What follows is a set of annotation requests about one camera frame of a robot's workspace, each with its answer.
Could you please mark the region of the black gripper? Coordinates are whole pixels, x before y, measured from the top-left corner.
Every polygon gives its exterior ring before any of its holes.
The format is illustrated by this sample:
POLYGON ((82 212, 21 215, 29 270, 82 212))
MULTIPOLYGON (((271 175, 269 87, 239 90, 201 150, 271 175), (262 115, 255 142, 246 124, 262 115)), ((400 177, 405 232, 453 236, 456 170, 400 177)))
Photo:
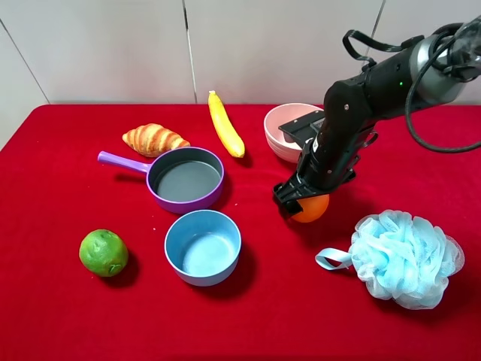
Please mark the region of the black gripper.
POLYGON ((304 209, 299 199, 333 193, 356 176, 360 149, 377 139, 376 120, 342 115, 326 117, 316 137, 304 144, 294 174, 274 187, 274 200, 284 219, 304 209))

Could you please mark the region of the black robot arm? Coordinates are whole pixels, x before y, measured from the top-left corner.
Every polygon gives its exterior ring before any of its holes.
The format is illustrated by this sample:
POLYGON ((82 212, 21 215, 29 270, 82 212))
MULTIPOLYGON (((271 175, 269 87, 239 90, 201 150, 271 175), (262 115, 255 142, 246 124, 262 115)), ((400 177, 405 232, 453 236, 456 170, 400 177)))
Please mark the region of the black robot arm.
POLYGON ((353 59, 364 62, 361 73, 335 82, 321 111, 279 127, 301 147, 294 174, 274 187, 274 201, 284 217, 301 213, 302 199, 328 195, 355 178, 358 151, 377 139, 374 127, 380 120, 404 117, 415 142, 437 153, 480 146, 434 146, 416 133, 411 119, 413 112, 453 102, 466 83, 480 76, 479 18, 442 26, 399 46, 349 30, 343 45, 353 59))

